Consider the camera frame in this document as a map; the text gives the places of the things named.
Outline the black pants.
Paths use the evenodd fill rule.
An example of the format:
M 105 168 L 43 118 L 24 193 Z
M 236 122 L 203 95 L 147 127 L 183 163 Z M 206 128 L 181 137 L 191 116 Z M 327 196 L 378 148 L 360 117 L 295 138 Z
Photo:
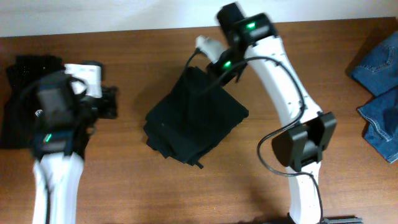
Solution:
M 210 79 L 198 67 L 188 67 L 172 91 L 146 115 L 146 144 L 164 158 L 203 166 L 201 157 L 216 147 L 249 111 L 222 87 L 194 95 Z

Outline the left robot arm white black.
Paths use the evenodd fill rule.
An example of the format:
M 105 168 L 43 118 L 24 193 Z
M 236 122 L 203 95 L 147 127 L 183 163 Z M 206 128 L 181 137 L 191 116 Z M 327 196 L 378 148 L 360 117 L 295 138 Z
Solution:
M 37 92 L 44 112 L 38 117 L 32 153 L 35 177 L 33 223 L 75 223 L 85 149 L 98 119 L 116 119 L 115 86 L 75 93 L 71 84 L 42 85 Z

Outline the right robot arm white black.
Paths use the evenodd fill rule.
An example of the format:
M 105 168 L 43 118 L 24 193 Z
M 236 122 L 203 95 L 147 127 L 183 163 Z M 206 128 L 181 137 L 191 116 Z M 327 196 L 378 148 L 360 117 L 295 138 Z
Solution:
M 246 17 L 237 5 L 230 4 L 216 19 L 228 48 L 210 38 L 197 43 L 211 60 L 208 71 L 215 77 L 214 83 L 225 85 L 250 66 L 278 113 L 281 127 L 265 135 L 257 149 L 271 140 L 274 155 L 285 167 L 285 171 L 278 171 L 263 157 L 259 159 L 266 169 L 289 181 L 287 223 L 326 223 L 318 176 L 323 151 L 336 128 L 334 114 L 324 113 L 308 94 L 289 61 L 282 37 L 266 14 Z

